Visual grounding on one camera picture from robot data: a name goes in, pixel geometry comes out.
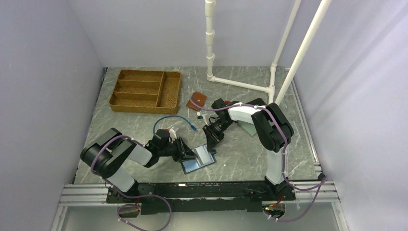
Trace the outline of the blue leather card holder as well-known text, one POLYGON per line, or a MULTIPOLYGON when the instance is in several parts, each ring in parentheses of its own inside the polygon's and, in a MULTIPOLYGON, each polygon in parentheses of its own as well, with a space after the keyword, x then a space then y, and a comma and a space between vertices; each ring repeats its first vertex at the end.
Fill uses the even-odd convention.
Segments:
POLYGON ((192 151, 195 154, 195 158, 181 162, 184 174, 192 173, 216 162, 215 154, 217 151, 215 149, 208 150, 206 144, 198 146, 192 149, 192 151))

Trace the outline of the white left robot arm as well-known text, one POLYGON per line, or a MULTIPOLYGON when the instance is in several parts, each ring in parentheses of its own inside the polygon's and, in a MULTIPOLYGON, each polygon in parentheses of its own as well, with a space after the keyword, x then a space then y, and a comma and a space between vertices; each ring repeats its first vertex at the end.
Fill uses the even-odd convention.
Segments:
POLYGON ((126 202, 134 201, 139 195, 139 183, 123 168, 126 160, 150 168, 160 157, 171 157, 175 162, 195 158, 195 153, 184 140, 171 138, 165 129, 157 130, 146 145, 119 130, 111 128, 86 146, 81 160, 86 163, 93 174, 106 180, 119 190, 119 196, 126 202))

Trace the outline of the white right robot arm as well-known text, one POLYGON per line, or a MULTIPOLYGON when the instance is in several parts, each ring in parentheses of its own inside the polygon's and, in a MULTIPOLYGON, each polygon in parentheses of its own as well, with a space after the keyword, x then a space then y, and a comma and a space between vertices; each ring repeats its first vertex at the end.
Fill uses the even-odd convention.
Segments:
POLYGON ((267 151, 267 173, 265 176, 266 196, 276 200, 288 187, 286 161, 287 147, 294 135, 294 129, 276 103, 266 104, 261 98, 248 103, 218 99, 211 111, 217 117, 210 118, 203 127, 208 149, 213 149, 224 139, 225 130, 236 122, 253 125, 259 141, 267 151))

